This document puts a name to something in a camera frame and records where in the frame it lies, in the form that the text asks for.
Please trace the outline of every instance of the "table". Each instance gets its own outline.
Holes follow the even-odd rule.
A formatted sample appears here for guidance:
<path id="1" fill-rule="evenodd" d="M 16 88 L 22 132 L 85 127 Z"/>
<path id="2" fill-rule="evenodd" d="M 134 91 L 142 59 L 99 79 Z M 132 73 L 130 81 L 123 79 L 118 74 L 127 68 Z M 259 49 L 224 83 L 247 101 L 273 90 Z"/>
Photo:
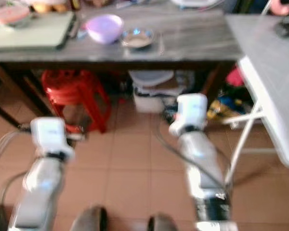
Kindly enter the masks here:
<path id="1" fill-rule="evenodd" d="M 289 167 L 289 38 L 280 38 L 273 31 L 280 20 L 280 17 L 264 15 L 227 16 L 246 55 L 238 64 L 256 102 L 250 115 L 226 121 L 247 120 L 233 153 L 232 167 L 226 178 L 228 183 L 256 118 L 262 118 L 281 161 Z"/>
<path id="2" fill-rule="evenodd" d="M 155 32 L 153 45 L 134 52 L 121 46 L 94 43 L 90 37 L 69 39 L 59 51 L 0 52 L 0 79 L 36 114 L 48 113 L 43 102 L 17 75 L 26 69 L 90 69 L 90 70 L 156 70 L 212 69 L 202 90 L 212 102 L 233 64 L 242 57 L 223 12 L 180 10 L 171 1 L 153 0 L 147 5 L 117 10 L 86 7 L 78 12 L 83 21 L 103 14 L 122 17 L 125 29 L 150 28 Z"/>

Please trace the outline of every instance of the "wooden table leg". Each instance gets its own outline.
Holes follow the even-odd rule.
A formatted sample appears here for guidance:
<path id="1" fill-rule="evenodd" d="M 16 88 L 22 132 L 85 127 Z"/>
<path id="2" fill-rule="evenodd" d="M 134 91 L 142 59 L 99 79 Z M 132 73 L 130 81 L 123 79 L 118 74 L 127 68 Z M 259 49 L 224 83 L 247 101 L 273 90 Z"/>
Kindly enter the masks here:
<path id="1" fill-rule="evenodd" d="M 31 70 L 24 71 L 24 75 L 27 77 L 27 79 L 34 85 L 34 87 L 38 90 L 38 92 L 45 96 L 45 91 L 43 89 L 42 84 L 39 82 L 38 78 L 32 73 Z"/>
<path id="2" fill-rule="evenodd" d="M 11 92 L 18 96 L 36 116 L 51 115 L 50 110 L 43 103 L 43 101 L 35 93 L 33 93 L 28 86 L 19 86 L 19 84 L 17 84 L 17 82 L 13 79 L 13 76 L 9 74 L 1 65 L 0 80 Z"/>
<path id="3" fill-rule="evenodd" d="M 234 67 L 234 64 L 235 62 L 221 62 L 210 72 L 201 90 L 201 93 L 205 94 L 208 98 L 208 108 L 216 99 L 218 90 L 222 88 L 226 77 Z"/>

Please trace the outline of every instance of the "bottle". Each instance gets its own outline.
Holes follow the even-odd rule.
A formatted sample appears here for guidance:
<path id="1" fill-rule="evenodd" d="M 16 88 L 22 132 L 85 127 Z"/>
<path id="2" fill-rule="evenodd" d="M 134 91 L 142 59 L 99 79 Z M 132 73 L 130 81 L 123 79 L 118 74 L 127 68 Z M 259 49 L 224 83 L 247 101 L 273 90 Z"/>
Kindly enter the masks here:
<path id="1" fill-rule="evenodd" d="M 71 3 L 72 10 L 79 11 L 81 9 L 80 0 L 69 0 Z"/>

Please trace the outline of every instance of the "gray table top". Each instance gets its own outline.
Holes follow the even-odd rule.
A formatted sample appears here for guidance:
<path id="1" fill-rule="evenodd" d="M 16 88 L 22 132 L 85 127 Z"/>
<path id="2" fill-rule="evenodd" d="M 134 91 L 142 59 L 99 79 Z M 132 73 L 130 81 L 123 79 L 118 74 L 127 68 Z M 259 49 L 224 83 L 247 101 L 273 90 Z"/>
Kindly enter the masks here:
<path id="1" fill-rule="evenodd" d="M 101 9 L 86 7 L 78 12 L 85 22 L 103 13 L 116 14 L 124 20 L 125 29 L 143 27 L 156 34 L 153 45 L 144 51 L 131 51 L 119 42 L 100 45 L 87 36 L 69 39 L 59 51 L 0 52 L 0 62 L 30 61 L 236 61 L 242 57 L 223 12 L 180 10 L 169 0 L 153 0 L 148 5 L 117 10 L 115 6 Z"/>
<path id="2" fill-rule="evenodd" d="M 276 16 L 227 16 L 247 56 L 240 61 L 246 82 L 263 107 L 272 138 L 289 153 L 289 38 L 273 31 L 280 20 Z"/>

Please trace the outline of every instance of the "red plastic stool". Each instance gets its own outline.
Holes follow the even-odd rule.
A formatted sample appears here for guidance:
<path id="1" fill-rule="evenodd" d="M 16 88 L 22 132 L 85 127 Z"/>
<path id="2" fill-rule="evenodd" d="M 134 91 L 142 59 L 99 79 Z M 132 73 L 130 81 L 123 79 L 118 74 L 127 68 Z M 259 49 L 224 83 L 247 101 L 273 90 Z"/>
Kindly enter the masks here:
<path id="1" fill-rule="evenodd" d="M 87 131 L 99 129 L 106 131 L 106 121 L 110 116 L 111 104 L 108 95 L 98 78 L 89 71 L 81 70 L 46 70 L 42 75 L 42 84 L 46 95 L 59 117 L 64 118 L 63 109 L 66 105 L 81 103 L 92 119 Z M 107 105 L 106 112 L 101 113 L 93 94 L 101 95 Z M 70 132 L 82 132 L 80 127 L 66 124 Z"/>

